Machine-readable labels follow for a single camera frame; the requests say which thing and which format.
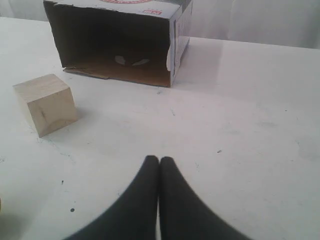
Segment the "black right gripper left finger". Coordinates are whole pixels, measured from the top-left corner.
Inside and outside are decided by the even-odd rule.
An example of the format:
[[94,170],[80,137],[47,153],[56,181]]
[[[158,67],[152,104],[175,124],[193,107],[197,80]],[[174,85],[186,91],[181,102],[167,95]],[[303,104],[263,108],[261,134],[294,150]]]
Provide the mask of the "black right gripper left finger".
[[66,239],[155,240],[159,175],[159,159],[146,156],[123,194],[98,218]]

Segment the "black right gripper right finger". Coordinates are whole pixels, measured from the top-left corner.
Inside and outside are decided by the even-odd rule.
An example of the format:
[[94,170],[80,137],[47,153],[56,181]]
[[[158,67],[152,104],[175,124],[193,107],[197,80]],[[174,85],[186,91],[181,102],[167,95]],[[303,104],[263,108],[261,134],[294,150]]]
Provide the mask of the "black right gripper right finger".
[[168,156],[160,160],[159,217],[163,240],[239,239],[239,232],[201,201]]

